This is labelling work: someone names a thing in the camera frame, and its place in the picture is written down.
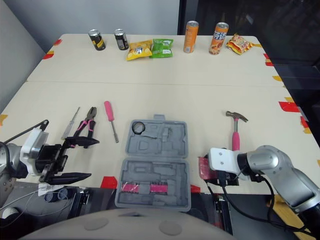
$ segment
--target white table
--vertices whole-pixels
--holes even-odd
[[[71,133],[83,120],[90,107],[97,107],[94,138],[100,143],[83,149],[68,150],[64,172],[92,173],[75,183],[85,187],[100,187],[103,176],[119,177],[123,160],[127,157],[130,122],[134,119],[152,119],[164,114],[167,120],[185,121],[188,127],[190,182],[208,192],[198,173],[198,156],[209,148],[231,148],[233,120],[225,111],[239,112],[248,122],[239,122],[240,149],[255,150],[261,145],[273,145],[291,158],[320,186],[320,149],[311,134],[305,134],[300,125],[300,113],[284,112],[278,101],[289,97],[283,87],[172,85],[87,82],[26,82],[3,111],[8,114],[0,128],[0,139],[13,135],[48,119],[48,144],[61,143],[61,136],[73,114],[81,109]],[[111,101],[115,128],[120,143],[115,143],[110,122],[104,110],[104,101]],[[14,141],[23,144],[27,135]],[[24,181],[38,181],[28,176]],[[228,192],[237,194],[268,194],[263,183],[240,181],[240,186],[228,186]],[[221,193],[220,187],[213,191]]]
[[[87,34],[64,34],[51,48],[54,56],[42,60],[27,79],[29,82],[127,83],[169,85],[216,85],[282,87],[272,76],[278,73],[266,66],[262,47],[237,55],[225,44],[219,55],[209,54],[212,36],[197,36],[193,53],[184,53],[183,35],[128,35],[129,42],[152,38],[174,39],[172,58],[148,57],[126,61],[128,51],[117,47],[115,36],[104,34],[106,49],[95,50]],[[245,39],[255,44],[254,36]]]

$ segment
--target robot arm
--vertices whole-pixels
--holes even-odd
[[[294,168],[288,155],[274,146],[238,154],[237,163],[244,174],[265,174],[279,195],[297,214],[320,203],[320,189],[302,171]]]
[[[63,144],[46,144],[48,133],[44,132],[49,121],[45,120],[26,131],[10,138],[0,145],[0,206],[8,198],[16,179],[28,174],[38,176],[40,183],[67,185],[91,176],[91,173],[69,172],[56,175],[64,170],[68,159],[67,149],[72,146],[90,146],[99,141],[84,136],[67,137]],[[8,143],[31,131],[22,146]]]
[[[287,205],[320,237],[320,189],[294,168],[284,152],[270,145],[247,153],[211,148],[208,157],[211,169],[237,174],[243,180],[255,181],[257,175],[268,176]]]

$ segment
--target pink screwdriver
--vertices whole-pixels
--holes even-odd
[[[109,101],[105,101],[104,102],[104,107],[105,107],[106,115],[108,116],[108,120],[109,120],[109,122],[111,122],[114,140],[115,140],[116,143],[118,143],[119,139],[118,139],[118,135],[116,133],[116,129],[115,129],[115,126],[114,126],[115,117],[114,117],[114,112],[112,111],[111,103]]]

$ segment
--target green chip bag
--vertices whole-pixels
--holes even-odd
[[[171,47],[173,39],[153,39],[151,59],[170,58],[173,56]]]

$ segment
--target yellow chip bag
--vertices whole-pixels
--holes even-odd
[[[152,40],[130,43],[129,44],[130,49],[128,52],[128,56],[126,57],[126,60],[130,61],[137,58],[151,56],[152,55],[151,44],[152,44]]]

